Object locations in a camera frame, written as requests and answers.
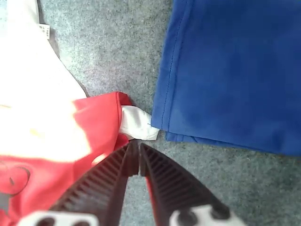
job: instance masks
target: carpet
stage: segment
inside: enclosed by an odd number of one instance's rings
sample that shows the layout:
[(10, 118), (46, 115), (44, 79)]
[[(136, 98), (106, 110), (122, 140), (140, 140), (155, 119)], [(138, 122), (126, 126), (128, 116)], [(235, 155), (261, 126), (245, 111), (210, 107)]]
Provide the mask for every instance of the carpet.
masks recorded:
[[(41, 0), (40, 5), (53, 48), (90, 96), (119, 90), (151, 113), (171, 0)], [(0, 0), (0, 32), (5, 7)], [(300, 225), (300, 159), (171, 143), (163, 133), (146, 143), (190, 171), (248, 225)], [(154, 225), (143, 178), (128, 182), (120, 225)]]

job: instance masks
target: tag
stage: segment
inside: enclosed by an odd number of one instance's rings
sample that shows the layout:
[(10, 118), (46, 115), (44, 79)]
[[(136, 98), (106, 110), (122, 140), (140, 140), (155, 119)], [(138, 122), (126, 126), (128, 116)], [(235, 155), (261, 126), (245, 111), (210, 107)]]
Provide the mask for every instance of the tag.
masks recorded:
[(45, 34), (47, 39), (50, 39), (50, 26), (47, 24), (39, 24), (41, 31)]

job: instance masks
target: white garment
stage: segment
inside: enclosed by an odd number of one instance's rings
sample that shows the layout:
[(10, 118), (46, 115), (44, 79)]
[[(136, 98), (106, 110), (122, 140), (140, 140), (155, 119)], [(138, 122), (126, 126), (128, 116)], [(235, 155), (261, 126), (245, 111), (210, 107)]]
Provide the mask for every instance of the white garment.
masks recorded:
[[(7, 0), (7, 11), (8, 33), (0, 40), (0, 105), (28, 111), (39, 104), (64, 105), (86, 98), (41, 32), (37, 1)], [(150, 126), (146, 112), (122, 106), (122, 116), (121, 133), (143, 140), (157, 138), (159, 130)]]

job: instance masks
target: blue garment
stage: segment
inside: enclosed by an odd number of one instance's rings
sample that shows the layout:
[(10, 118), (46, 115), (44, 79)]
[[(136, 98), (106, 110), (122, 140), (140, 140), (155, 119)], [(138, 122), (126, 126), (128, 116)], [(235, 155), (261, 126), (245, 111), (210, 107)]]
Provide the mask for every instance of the blue garment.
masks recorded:
[(301, 0), (174, 0), (151, 125), (301, 155)]

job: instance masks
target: red garment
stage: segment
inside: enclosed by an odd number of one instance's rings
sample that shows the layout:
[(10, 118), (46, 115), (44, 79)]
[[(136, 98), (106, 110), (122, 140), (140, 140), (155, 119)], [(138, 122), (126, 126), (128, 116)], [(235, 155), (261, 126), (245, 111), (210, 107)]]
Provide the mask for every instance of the red garment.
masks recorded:
[(90, 154), (73, 162), (0, 155), (0, 226), (16, 225), (21, 217), (35, 210), (49, 209), (93, 166), (97, 156), (107, 156), (128, 143), (127, 137), (119, 134), (121, 105), (132, 105), (126, 94), (114, 92), (73, 104), (77, 109), (73, 119), (86, 134)]

